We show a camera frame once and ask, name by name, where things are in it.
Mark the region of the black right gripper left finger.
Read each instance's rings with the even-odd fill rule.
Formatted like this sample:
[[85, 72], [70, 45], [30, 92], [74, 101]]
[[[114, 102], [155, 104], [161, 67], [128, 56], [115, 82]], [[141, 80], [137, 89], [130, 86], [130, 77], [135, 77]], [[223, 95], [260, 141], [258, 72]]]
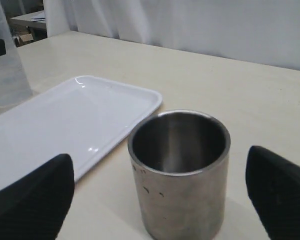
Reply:
[[0, 240], [55, 240], [73, 197], [73, 161], [59, 154], [0, 190]]

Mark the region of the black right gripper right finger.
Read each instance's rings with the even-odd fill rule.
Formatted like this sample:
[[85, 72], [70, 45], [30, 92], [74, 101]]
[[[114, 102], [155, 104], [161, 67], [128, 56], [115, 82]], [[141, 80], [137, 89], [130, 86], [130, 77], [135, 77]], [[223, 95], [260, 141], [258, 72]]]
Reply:
[[300, 240], [300, 166], [262, 147], [248, 152], [247, 194], [271, 240]]

